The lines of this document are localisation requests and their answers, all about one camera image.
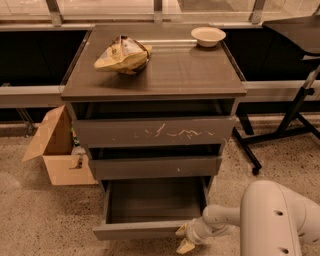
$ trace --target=terrazzo floor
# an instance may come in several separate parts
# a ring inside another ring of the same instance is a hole
[[[320,127],[319,116],[309,120]],[[273,130],[277,117],[253,120],[256,133]],[[22,163],[31,138],[24,127],[0,126],[0,255],[1,256],[169,256],[179,239],[98,241],[92,227],[101,222],[102,193],[98,185],[52,186],[41,158]],[[237,207],[253,181],[266,179],[320,204],[320,141],[312,134],[252,145],[263,168],[251,164],[234,138],[223,153],[221,170],[210,190],[211,203]],[[304,256],[320,255],[320,246],[303,245]],[[239,228],[225,237],[210,238],[187,255],[240,255]]]

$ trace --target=cardboard box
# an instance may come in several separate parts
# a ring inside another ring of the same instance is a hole
[[[22,161],[42,156],[52,185],[97,184],[88,156],[71,155],[72,148],[71,118],[61,106],[46,114]]]

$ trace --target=drawer cabinet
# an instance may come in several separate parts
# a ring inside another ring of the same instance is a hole
[[[62,93],[105,196],[100,240],[173,237],[208,204],[246,91],[222,44],[197,47],[193,28],[96,26]],[[153,44],[136,76],[93,68],[119,32]]]

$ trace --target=drawer front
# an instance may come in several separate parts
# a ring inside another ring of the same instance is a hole
[[[103,146],[219,144],[229,140],[235,117],[79,120],[77,136],[89,148]]]
[[[97,180],[217,175],[222,157],[159,157],[141,159],[90,160]]]
[[[201,216],[207,190],[200,177],[109,181],[99,240],[174,237]]]

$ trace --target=chip bag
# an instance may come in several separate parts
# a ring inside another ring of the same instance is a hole
[[[116,71],[128,75],[139,73],[149,62],[151,45],[120,35],[94,63],[97,71]]]

